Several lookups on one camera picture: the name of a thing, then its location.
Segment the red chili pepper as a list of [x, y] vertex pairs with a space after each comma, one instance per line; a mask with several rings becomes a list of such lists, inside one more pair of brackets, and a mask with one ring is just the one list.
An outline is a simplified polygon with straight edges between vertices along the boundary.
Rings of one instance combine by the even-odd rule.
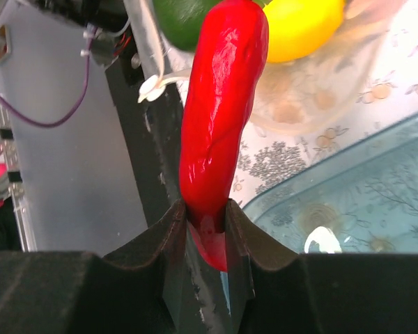
[[253, 1], [221, 1], [197, 43], [181, 127], [179, 182], [203, 259], [227, 270], [225, 210], [243, 129], [268, 54], [268, 21]]

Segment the clear zip top bag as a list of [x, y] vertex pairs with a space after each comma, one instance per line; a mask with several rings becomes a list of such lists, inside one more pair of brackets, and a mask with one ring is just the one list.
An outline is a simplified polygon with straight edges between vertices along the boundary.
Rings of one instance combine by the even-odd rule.
[[[157, 86], [176, 85], [185, 100], [192, 54], [166, 44], [150, 1], [125, 1], [143, 70]], [[376, 64], [393, 18], [404, 1], [347, 1], [345, 21], [314, 53], [267, 64], [254, 98], [251, 122], [270, 131], [314, 132], [345, 114]]]

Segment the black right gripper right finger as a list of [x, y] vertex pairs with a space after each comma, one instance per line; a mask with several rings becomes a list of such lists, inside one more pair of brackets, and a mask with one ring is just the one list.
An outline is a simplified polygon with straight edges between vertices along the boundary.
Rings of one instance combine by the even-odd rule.
[[297, 254], [230, 200], [234, 333], [418, 333], [418, 255]]

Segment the yellow lemon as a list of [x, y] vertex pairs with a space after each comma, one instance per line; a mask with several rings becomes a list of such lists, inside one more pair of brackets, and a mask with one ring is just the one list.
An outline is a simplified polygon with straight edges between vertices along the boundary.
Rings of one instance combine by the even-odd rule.
[[294, 61], [322, 47], [344, 19], [339, 0], [273, 0], [263, 7], [269, 25], [269, 63]]

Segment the green lime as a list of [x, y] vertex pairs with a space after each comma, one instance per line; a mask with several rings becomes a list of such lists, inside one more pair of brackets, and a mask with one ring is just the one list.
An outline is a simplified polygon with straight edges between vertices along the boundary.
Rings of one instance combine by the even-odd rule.
[[194, 52], [206, 14], [214, 0], [153, 0], [157, 22], [165, 38], [181, 51]]

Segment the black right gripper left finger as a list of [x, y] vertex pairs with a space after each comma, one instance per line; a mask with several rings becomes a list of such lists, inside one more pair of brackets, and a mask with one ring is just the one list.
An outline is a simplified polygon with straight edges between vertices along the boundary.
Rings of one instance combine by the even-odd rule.
[[0, 251], [0, 333], [176, 333], [186, 209], [113, 252]]

